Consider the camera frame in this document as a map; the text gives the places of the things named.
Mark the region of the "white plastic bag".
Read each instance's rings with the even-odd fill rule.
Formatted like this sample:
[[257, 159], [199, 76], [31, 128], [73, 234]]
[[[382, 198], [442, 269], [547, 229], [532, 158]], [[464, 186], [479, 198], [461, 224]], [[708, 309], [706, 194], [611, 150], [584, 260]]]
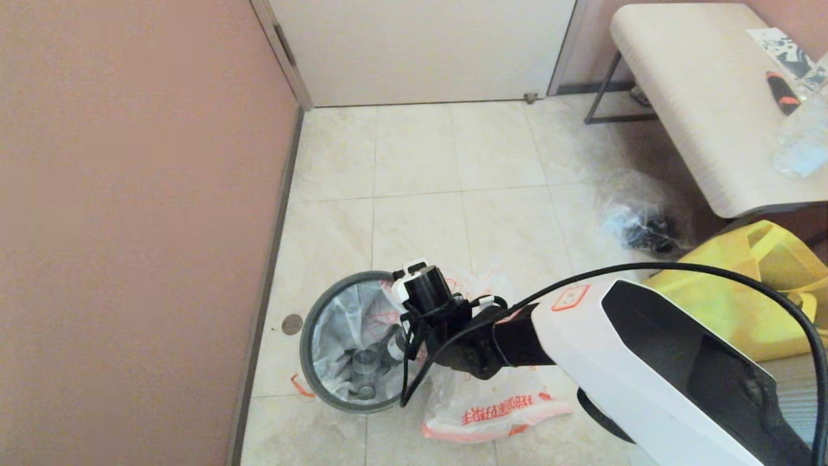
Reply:
[[[399, 404], [404, 376], [420, 370], [417, 358], [395, 365], [387, 359], [385, 343], [391, 330], [409, 324], [402, 321], [404, 307], [391, 295], [391, 273], [358, 272], [336, 282], [311, 307], [300, 340], [300, 363], [309, 390], [334, 409], [358, 415], [388, 410]], [[354, 376], [356, 351], [378, 352], [380, 368], [373, 378]], [[372, 384], [373, 400], [358, 400], [356, 389]]]

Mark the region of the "flat orange print plastic bag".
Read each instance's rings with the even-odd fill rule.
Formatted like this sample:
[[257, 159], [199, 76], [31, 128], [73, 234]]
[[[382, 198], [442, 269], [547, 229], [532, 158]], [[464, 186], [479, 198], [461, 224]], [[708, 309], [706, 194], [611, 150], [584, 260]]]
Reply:
[[503, 368], [483, 381], [434, 365], [427, 381], [420, 433], [439, 441], [494, 441], [576, 409], [568, 380], [555, 366]]

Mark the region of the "clear bag with dark items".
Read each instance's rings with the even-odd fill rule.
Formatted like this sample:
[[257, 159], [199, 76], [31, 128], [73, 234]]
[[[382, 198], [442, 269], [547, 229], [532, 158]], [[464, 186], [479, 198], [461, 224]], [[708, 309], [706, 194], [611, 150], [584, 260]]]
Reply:
[[604, 229], [628, 250], [677, 257], [694, 248], [691, 205], [657, 178], [615, 172], [598, 186], [596, 200]]

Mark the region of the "yellow fabric tote bag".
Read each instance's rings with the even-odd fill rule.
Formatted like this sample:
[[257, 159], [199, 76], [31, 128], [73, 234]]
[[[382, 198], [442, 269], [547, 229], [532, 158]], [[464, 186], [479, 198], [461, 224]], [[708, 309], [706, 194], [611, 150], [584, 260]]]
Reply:
[[[758, 221], [716, 236], [686, 254], [754, 278], [792, 301], [815, 324], [828, 351], [828, 265], [789, 230]], [[765, 295], [725, 278], [660, 271], [645, 281], [755, 362], [810, 352], [800, 325]]]

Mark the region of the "long dark grey baseboard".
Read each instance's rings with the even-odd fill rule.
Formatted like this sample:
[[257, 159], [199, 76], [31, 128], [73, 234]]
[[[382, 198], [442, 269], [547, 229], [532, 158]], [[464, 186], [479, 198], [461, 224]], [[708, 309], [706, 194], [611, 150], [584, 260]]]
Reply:
[[243, 366], [241, 384], [239, 387], [239, 398], [234, 411], [234, 423], [230, 434], [230, 445], [224, 466], [241, 466], [243, 453], [243, 442], [245, 442], [246, 420], [248, 419], [250, 401], [252, 400], [252, 387], [256, 375], [256, 368], [259, 359], [261, 339], [267, 320], [267, 309], [272, 294], [272, 284], [275, 275], [275, 268], [278, 261], [280, 242], [286, 221], [290, 189], [292, 189], [292, 178], [294, 175], [296, 159], [298, 158], [301, 132], [306, 111], [298, 108], [292, 129], [292, 142], [288, 150], [286, 162], [283, 165], [281, 178], [278, 183], [276, 197], [276, 210], [273, 223], [272, 241], [269, 246], [267, 261], [263, 269], [263, 277], [259, 286], [260, 301], [258, 302], [257, 315], [252, 321], [250, 339], [246, 349], [246, 360]]

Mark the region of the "short dark grey baseboard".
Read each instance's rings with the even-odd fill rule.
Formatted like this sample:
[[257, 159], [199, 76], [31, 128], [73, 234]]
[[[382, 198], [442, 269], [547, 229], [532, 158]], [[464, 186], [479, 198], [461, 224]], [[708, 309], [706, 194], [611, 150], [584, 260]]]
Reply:
[[[604, 91], [607, 93], [629, 92], [635, 85], [635, 82], [609, 82]], [[562, 83], [558, 86], [555, 96], [597, 93], [602, 86], [603, 82]]]

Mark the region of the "beige wood grain table top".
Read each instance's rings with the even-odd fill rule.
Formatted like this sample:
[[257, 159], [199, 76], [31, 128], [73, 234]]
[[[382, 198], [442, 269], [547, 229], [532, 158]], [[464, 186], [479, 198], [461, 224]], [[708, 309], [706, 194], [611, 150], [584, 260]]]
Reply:
[[784, 121], [748, 35], [764, 22], [739, 3], [627, 4], [610, 35], [717, 216], [828, 203], [828, 168], [806, 178], [772, 167]]

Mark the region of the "clear plastic bottle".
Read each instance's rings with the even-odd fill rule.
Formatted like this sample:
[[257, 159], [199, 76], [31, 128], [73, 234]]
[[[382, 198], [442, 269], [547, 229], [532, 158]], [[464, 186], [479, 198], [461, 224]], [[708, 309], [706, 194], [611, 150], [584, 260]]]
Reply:
[[828, 166], [828, 52], [816, 70], [822, 82], [787, 116], [771, 156], [774, 169], [787, 177], [807, 178]]

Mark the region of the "black and orange tool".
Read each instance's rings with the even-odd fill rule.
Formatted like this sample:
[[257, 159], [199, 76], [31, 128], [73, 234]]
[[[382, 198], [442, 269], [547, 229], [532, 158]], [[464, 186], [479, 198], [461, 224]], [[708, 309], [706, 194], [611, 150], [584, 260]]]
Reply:
[[792, 115], [801, 106], [798, 95], [790, 88], [789, 83], [787, 83], [782, 74], [767, 71], [765, 77], [778, 108], [784, 115]]

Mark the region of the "black and white printed leaflet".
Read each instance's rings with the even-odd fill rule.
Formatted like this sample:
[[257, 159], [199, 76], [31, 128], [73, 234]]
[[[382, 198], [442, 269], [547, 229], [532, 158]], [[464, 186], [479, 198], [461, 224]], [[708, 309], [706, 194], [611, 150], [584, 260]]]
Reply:
[[778, 28], [753, 28], [745, 32], [772, 58], [784, 76], [795, 82], [818, 76], [818, 63], [786, 32]]

